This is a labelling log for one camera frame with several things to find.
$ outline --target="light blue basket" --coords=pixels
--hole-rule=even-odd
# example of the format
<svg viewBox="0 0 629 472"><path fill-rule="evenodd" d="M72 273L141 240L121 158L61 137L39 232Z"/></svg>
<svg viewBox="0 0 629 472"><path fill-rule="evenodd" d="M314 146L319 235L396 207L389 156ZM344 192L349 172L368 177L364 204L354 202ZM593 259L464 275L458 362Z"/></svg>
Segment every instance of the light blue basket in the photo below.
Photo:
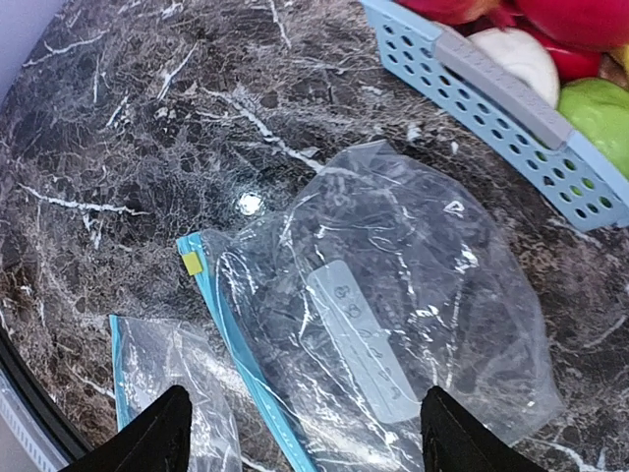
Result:
<svg viewBox="0 0 629 472"><path fill-rule="evenodd" d="M384 67L494 148L577 229L629 225L629 182L528 87L454 30L391 0L362 3Z"/></svg>

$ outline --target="marble surface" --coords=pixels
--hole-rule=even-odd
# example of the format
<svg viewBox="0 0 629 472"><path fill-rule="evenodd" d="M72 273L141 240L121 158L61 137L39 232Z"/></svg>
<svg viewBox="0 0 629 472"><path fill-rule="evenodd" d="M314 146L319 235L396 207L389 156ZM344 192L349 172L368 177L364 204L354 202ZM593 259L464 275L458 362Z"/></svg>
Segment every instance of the marble surface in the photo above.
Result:
<svg viewBox="0 0 629 472"><path fill-rule="evenodd" d="M519 448L556 471L627 469L627 230L575 232L385 73L356 1L71 1L0 116L0 323L102 443L110 313L184 319L225 359L175 239L281 209L338 150L379 138L464 183L540 295L566 411ZM246 461L288 470L231 365L215 374Z"/></svg>

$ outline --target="ziplock bag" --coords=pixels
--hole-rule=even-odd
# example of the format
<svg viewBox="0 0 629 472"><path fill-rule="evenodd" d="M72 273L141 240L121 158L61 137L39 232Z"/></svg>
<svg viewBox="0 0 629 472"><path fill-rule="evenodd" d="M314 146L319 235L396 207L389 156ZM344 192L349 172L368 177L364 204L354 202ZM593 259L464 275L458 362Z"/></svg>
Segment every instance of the ziplock bag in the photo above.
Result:
<svg viewBox="0 0 629 472"><path fill-rule="evenodd" d="M172 385L193 404L188 472L240 472L238 431L218 381L208 372L207 340L170 320L110 317L118 428Z"/></svg>
<svg viewBox="0 0 629 472"><path fill-rule="evenodd" d="M481 205L389 145L179 250L297 470L422 471L440 385L506 443L561 409L540 304Z"/></svg>

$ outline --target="basket handle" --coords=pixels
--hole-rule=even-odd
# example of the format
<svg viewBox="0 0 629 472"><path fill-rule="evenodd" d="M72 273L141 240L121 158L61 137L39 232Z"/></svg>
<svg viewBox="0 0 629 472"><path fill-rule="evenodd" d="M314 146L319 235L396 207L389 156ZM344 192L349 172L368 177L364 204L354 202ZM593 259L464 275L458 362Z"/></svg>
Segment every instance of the basket handle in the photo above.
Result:
<svg viewBox="0 0 629 472"><path fill-rule="evenodd" d="M562 148L573 131L572 125L540 96L493 62L469 40L450 29L436 41L434 57L465 78L486 98L511 115L548 148Z"/></svg>

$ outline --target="green apple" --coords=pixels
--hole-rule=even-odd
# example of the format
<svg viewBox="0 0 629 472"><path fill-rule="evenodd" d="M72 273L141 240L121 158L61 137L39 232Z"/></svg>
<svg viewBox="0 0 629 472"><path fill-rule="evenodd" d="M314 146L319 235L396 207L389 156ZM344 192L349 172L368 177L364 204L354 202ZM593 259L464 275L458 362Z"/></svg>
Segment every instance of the green apple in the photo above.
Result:
<svg viewBox="0 0 629 472"><path fill-rule="evenodd" d="M629 92L603 79L568 84L559 112L629 179Z"/></svg>

